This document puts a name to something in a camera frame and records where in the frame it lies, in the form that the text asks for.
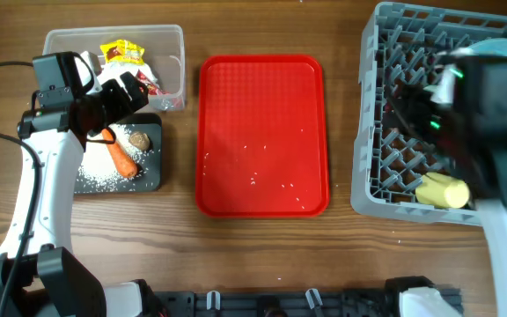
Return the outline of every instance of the wooden tabletop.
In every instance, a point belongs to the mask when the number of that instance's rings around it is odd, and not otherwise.
[[[412,1],[507,15],[507,1]],[[374,1],[0,1],[0,62],[30,61],[53,29],[178,24],[187,51],[187,108],[162,114],[158,192],[75,198],[75,255],[103,283],[144,278],[156,291],[339,290],[425,275],[462,289],[467,314],[495,316],[481,228],[364,217],[349,204],[361,88],[361,32]],[[301,53],[324,70],[331,200],[311,219],[214,220],[195,206],[199,69],[212,55]],[[16,134],[36,84],[29,69],[0,70],[0,132]],[[18,146],[0,141],[0,244],[17,198]]]

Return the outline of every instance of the red tray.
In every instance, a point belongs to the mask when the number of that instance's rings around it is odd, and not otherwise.
[[[195,199],[212,217],[311,217],[328,205],[322,68],[229,55],[201,69]]]

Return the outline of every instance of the green led light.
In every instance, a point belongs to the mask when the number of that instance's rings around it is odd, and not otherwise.
[[[432,127],[434,127],[435,129],[439,129],[439,128],[441,128],[441,126],[440,126],[440,125],[439,125],[439,123],[437,123],[437,122],[430,122],[430,125],[431,125]]]
[[[462,73],[462,72],[460,72],[460,71],[458,71],[458,70],[455,70],[455,69],[449,69],[449,71],[450,71],[450,72],[452,72],[452,73],[453,73],[453,75],[455,75],[455,76],[457,76],[457,77],[459,77],[459,78],[463,78],[463,77],[464,77],[463,73]]]

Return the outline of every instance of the yellow chip bag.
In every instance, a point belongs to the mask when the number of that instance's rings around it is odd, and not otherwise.
[[[100,47],[103,55],[105,55],[105,63],[122,62],[144,65],[144,60],[142,59],[144,48],[137,46],[131,41],[117,40],[103,44]]]

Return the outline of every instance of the orange carrot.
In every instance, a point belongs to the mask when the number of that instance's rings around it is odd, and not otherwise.
[[[113,135],[111,135],[107,129],[103,129],[101,131],[101,135],[106,141],[114,140]],[[121,146],[117,142],[114,144],[107,144],[107,149],[109,150],[109,153],[111,153],[111,158],[113,158],[116,170],[122,177],[131,178],[136,176],[138,173],[138,166],[136,166],[136,163],[122,150]]]

